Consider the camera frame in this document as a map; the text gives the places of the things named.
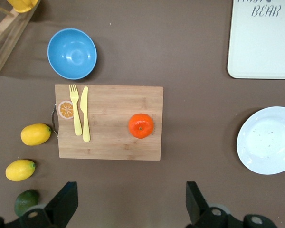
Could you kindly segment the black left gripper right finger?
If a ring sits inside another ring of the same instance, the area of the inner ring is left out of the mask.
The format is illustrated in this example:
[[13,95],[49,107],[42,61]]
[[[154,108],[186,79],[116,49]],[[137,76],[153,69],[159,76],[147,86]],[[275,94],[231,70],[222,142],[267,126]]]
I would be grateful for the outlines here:
[[238,220],[219,207],[211,207],[194,181],[186,182],[186,208],[191,220],[188,228],[277,228],[267,217],[247,214]]

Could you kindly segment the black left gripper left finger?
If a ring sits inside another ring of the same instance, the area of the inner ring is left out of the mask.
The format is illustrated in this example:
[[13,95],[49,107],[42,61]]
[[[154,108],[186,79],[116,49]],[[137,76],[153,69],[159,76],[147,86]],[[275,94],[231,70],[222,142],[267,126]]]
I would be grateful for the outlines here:
[[68,182],[43,209],[31,209],[10,223],[0,217],[0,228],[65,228],[77,207],[77,182]]

